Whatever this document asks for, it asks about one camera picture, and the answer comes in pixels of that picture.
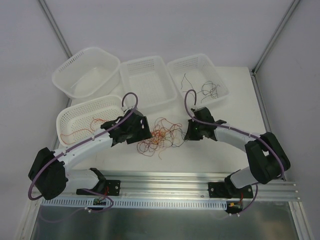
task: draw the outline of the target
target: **table surface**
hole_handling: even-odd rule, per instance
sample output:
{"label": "table surface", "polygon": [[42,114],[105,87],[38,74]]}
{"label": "table surface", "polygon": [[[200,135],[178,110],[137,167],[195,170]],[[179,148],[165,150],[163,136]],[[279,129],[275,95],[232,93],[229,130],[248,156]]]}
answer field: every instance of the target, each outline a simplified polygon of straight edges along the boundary
{"label": "table surface", "polygon": [[[227,99],[210,107],[215,120],[225,120],[239,129],[252,133],[264,133],[265,127],[260,113],[253,83],[247,67],[217,67],[230,94]],[[110,94],[124,95],[119,84]],[[178,93],[170,109],[146,115],[150,129],[159,117],[172,123],[181,123],[184,132],[188,119],[183,99]],[[211,139],[187,141],[180,147],[167,148],[153,156],[137,152],[137,144],[118,144],[84,160],[74,169],[97,168],[106,171],[171,172],[171,173],[231,173],[248,166],[244,152],[223,142]]]}

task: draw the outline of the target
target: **white basket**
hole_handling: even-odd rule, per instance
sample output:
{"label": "white basket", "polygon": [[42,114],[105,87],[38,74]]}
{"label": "white basket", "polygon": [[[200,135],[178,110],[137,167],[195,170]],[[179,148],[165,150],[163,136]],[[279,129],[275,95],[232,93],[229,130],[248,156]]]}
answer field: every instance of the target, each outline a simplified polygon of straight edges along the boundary
{"label": "white basket", "polygon": [[[197,54],[173,60],[167,64],[170,75],[183,99],[188,90],[197,93],[197,107],[209,106],[225,99],[229,90],[218,75],[215,66],[204,54]],[[187,105],[194,105],[194,95],[188,95]]]}
{"label": "white basket", "polygon": [[120,60],[98,47],[79,51],[52,75],[53,84],[71,99],[88,98],[102,88],[107,95],[120,81]]}
{"label": "white basket", "polygon": [[104,122],[123,116],[121,102],[120,97],[107,95],[64,109],[56,119],[60,143],[65,147],[72,145],[91,136]]}
{"label": "white basket", "polygon": [[[167,108],[177,98],[175,86],[160,56],[123,62],[120,74],[125,92],[137,94],[138,108],[144,114]],[[133,106],[135,99],[128,96],[125,102],[128,106]]]}

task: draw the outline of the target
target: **white wall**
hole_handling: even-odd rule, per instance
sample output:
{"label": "white wall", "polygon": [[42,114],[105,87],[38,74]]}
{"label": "white wall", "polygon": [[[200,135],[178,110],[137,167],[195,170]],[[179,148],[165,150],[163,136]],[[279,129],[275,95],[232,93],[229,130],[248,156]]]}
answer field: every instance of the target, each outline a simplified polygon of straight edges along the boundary
{"label": "white wall", "polygon": [[67,58],[37,1],[0,7],[0,239],[13,239],[28,196],[29,169],[52,147],[67,99],[51,74]]}
{"label": "white wall", "polygon": [[205,53],[252,69],[292,0],[47,0],[75,53],[97,46],[120,60],[165,62]]}
{"label": "white wall", "polygon": [[272,130],[290,161],[315,239],[320,239],[320,1],[303,0],[257,80]]}

